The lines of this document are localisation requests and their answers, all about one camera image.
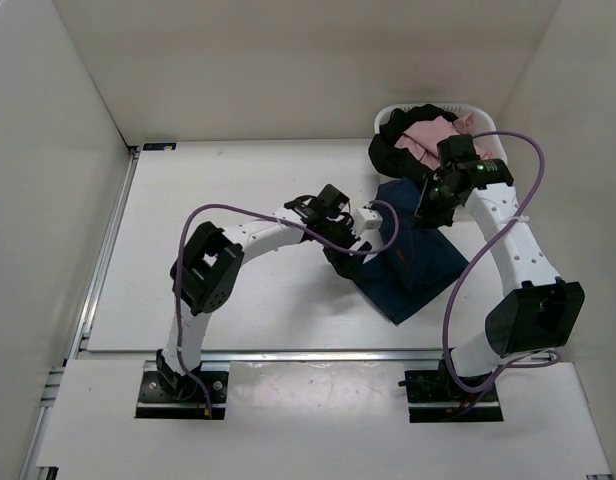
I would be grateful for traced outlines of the dark blue denim trousers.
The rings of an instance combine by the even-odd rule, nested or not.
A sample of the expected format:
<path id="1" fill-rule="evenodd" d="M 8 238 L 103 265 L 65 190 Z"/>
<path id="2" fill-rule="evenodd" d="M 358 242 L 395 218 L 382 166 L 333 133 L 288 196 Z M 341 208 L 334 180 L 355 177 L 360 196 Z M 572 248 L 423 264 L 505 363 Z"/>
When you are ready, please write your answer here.
<path id="1" fill-rule="evenodd" d="M 380 235 L 392 246 L 365 262 L 356 287 L 389 321 L 399 325 L 439 296 L 463 273 L 468 260 L 437 229 L 415 225 L 420 192 L 408 179 L 393 180 L 378 187 L 376 198 L 397 212 L 399 226 L 383 205 Z"/>

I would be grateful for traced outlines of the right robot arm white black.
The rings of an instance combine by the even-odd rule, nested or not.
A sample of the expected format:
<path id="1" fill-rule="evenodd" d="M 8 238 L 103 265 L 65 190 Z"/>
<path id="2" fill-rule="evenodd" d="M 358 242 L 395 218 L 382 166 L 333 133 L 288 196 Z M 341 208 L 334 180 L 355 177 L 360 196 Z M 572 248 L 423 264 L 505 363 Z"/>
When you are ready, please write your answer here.
<path id="1" fill-rule="evenodd" d="M 524 211 L 540 184 L 519 200 L 506 159 L 479 158 L 473 140 L 462 134 L 438 143 L 441 165 L 423 186 L 417 216 L 422 227 L 448 226 L 463 206 L 486 242 L 461 270 L 445 307 L 437 387 L 452 400 L 490 389 L 505 368 L 527 355 L 564 346 L 585 299 L 581 285 L 564 281 L 546 259 L 527 224 Z M 486 254 L 497 266 L 503 298 L 477 335 L 452 347 L 455 300 Z"/>

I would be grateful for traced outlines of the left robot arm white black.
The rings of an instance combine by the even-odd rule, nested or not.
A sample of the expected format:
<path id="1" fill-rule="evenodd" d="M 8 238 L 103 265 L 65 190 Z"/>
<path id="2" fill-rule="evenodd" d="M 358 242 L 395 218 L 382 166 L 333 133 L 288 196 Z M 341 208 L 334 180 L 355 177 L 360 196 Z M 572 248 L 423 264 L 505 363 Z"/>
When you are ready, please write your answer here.
<path id="1" fill-rule="evenodd" d="M 229 299 L 240 269 L 282 247 L 306 241 L 322 244 L 326 259 L 344 278 L 361 272 L 372 249 L 363 235 L 382 223 L 370 206 L 348 212 L 349 199 L 333 185 L 302 195 L 271 214 L 251 214 L 247 223 L 218 227 L 185 222 L 171 268 L 175 313 L 166 346 L 156 356 L 160 386 L 176 400 L 206 393 L 200 374 L 201 346 L 213 312 Z"/>

